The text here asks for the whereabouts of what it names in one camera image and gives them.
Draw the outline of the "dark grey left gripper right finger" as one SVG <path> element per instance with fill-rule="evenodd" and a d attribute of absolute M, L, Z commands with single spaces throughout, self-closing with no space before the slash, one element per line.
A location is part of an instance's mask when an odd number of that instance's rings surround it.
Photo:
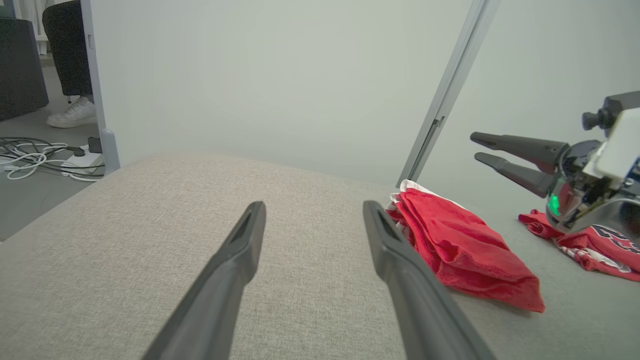
<path fill-rule="evenodd" d="M 386 283 L 409 360 L 493 360 L 448 290 L 374 200 L 363 220 L 375 272 Z"/>

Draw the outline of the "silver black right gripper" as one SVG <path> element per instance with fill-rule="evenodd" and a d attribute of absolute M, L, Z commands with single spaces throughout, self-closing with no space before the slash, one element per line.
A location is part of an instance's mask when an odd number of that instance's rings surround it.
<path fill-rule="evenodd" d="M 639 162 L 635 161 L 621 181 L 585 170 L 604 143 L 597 140 L 566 142 L 534 137 L 473 132 L 472 142 L 503 151 L 534 164 L 539 170 L 478 152 L 476 161 L 491 167 L 539 198 L 547 197 L 546 216 L 563 233 L 577 233 L 593 225 L 621 234 L 640 232 Z"/>

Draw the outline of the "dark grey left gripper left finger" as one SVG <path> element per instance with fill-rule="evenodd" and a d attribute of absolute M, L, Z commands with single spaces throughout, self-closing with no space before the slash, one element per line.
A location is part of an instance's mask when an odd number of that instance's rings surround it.
<path fill-rule="evenodd" d="M 144 360 L 227 360 L 243 290 L 258 271 L 266 205 L 252 202 L 167 319 Z"/>

